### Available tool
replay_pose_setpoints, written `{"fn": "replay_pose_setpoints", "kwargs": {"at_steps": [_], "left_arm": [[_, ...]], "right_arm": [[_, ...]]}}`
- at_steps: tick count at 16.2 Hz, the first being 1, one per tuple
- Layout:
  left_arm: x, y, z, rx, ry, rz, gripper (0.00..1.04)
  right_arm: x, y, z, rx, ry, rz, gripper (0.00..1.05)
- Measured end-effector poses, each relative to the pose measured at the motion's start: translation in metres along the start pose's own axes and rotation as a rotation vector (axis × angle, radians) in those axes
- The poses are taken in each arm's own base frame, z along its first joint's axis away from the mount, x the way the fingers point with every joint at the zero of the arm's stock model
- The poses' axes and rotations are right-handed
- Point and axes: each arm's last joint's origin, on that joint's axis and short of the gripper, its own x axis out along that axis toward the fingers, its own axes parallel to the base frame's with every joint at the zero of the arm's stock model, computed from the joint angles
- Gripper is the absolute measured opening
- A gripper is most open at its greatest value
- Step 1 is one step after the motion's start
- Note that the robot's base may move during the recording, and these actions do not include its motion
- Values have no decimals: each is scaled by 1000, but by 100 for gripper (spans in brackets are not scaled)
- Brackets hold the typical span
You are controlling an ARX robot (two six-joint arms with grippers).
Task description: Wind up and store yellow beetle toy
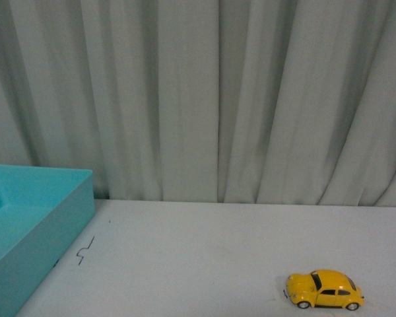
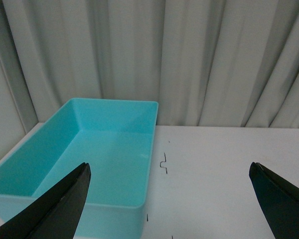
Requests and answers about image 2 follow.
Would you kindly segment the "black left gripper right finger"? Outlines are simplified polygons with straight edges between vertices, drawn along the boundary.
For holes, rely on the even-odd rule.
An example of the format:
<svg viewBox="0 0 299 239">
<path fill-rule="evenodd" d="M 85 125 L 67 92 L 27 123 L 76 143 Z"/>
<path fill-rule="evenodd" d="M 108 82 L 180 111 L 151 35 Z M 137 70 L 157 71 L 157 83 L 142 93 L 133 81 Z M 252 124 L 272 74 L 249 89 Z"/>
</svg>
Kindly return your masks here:
<svg viewBox="0 0 299 239">
<path fill-rule="evenodd" d="M 299 239 L 299 188 L 258 162 L 249 177 L 274 237 Z"/>
</svg>

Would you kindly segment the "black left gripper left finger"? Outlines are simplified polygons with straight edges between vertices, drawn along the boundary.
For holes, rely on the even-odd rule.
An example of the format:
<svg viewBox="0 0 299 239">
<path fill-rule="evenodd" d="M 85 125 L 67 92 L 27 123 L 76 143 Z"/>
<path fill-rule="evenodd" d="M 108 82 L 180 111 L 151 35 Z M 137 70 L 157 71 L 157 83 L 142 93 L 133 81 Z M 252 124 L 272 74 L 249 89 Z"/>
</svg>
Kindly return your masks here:
<svg viewBox="0 0 299 239">
<path fill-rule="evenodd" d="M 91 180 L 82 163 L 19 214 L 0 226 L 0 239 L 72 239 Z"/>
</svg>

